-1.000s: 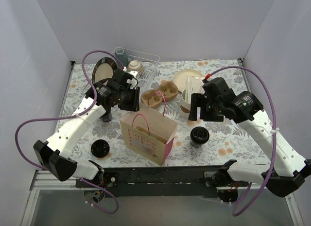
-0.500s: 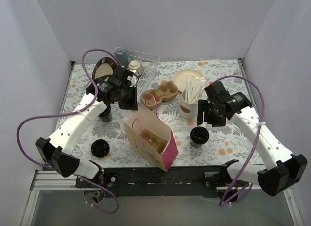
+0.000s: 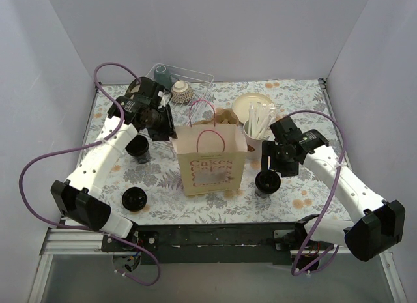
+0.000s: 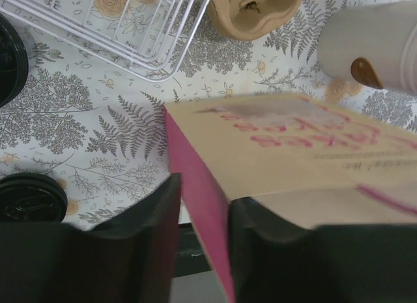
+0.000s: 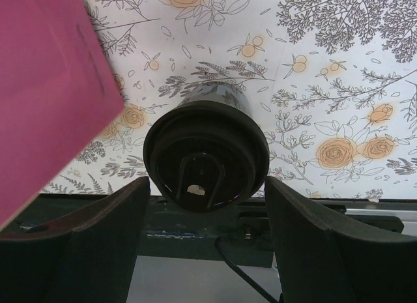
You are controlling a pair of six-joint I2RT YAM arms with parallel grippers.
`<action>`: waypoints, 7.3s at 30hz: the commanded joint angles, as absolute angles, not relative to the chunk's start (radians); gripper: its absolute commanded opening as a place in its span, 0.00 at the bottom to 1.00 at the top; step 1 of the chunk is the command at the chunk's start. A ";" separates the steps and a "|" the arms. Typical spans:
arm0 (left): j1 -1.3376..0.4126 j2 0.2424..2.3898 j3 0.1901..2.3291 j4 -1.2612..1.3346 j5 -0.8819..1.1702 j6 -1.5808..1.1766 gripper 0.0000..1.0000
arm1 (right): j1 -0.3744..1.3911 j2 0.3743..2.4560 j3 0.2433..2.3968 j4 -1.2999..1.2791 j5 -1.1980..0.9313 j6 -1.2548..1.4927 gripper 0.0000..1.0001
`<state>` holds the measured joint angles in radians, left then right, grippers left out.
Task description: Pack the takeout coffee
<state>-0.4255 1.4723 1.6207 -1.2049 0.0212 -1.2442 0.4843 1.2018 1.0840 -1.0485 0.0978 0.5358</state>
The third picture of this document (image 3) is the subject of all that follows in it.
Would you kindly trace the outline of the pink paper gift bag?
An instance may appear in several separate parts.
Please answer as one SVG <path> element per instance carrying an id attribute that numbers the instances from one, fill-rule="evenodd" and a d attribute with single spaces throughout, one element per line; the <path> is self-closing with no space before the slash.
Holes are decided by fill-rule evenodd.
<path id="1" fill-rule="evenodd" d="M 237 190 L 244 171 L 247 143 L 236 124 L 176 126 L 172 139 L 184 195 Z"/>

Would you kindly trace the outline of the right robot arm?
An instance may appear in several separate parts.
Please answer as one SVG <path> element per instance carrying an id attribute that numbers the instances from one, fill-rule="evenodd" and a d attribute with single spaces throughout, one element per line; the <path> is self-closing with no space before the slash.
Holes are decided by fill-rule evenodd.
<path id="1" fill-rule="evenodd" d="M 350 217 L 326 220 L 317 214 L 306 216 L 281 243 L 306 250 L 317 242 L 340 245 L 357 259 L 369 261 L 401 242 L 404 206 L 397 200 L 385 200 L 343 166 L 319 131 L 302 132 L 290 117 L 272 123 L 270 129 L 274 140 L 262 144 L 257 191 L 265 195 L 277 192 L 281 178 L 297 176 L 299 167 L 304 166 L 330 189 Z"/>

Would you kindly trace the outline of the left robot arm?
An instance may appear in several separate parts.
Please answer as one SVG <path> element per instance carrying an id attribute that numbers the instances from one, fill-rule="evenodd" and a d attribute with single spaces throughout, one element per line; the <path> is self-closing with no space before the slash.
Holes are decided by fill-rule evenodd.
<path id="1" fill-rule="evenodd" d="M 99 197 L 119 156 L 141 130 L 146 129 L 153 141 L 176 138 L 168 94 L 163 85 L 149 78 L 133 81 L 109 108 L 96 139 L 98 146 L 87 152 L 64 182 L 55 181 L 51 186 L 63 216 L 93 231 L 115 235 L 116 243 L 126 251 L 139 242 L 133 223 Z"/>

